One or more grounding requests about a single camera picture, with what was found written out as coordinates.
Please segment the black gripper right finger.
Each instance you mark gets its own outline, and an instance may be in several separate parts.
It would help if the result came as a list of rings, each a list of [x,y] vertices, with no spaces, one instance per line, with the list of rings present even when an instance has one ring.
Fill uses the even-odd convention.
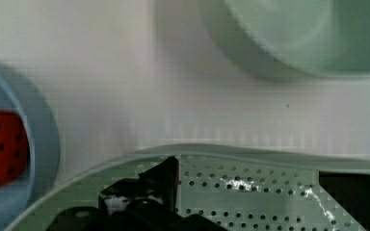
[[[370,174],[320,172],[320,186],[370,231]]]

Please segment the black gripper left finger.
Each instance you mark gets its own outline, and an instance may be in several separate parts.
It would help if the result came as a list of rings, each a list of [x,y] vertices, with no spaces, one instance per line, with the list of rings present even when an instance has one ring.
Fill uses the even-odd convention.
[[[169,157],[138,175],[123,178],[104,189],[98,196],[98,209],[110,216],[125,211],[134,200],[151,199],[174,211],[179,182],[179,161]]]

